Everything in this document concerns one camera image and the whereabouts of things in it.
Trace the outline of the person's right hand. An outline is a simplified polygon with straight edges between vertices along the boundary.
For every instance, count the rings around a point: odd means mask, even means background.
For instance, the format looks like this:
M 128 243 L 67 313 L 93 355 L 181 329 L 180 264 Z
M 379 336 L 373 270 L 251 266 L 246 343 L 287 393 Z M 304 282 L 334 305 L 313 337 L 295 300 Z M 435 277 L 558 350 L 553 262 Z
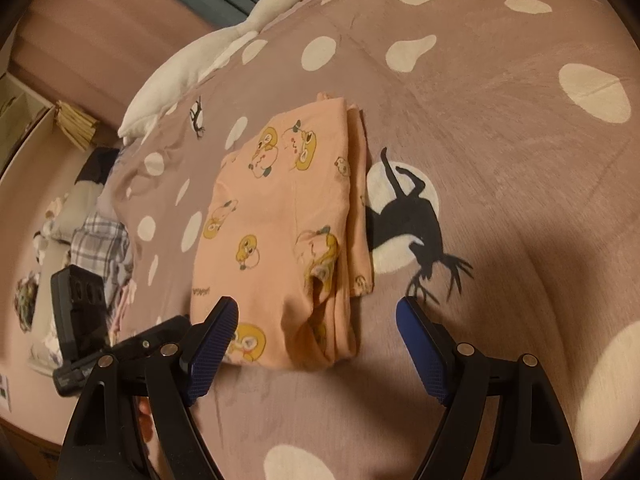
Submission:
M 139 398 L 137 410 L 141 437 L 145 443 L 149 443 L 154 434 L 154 425 L 149 399 Z

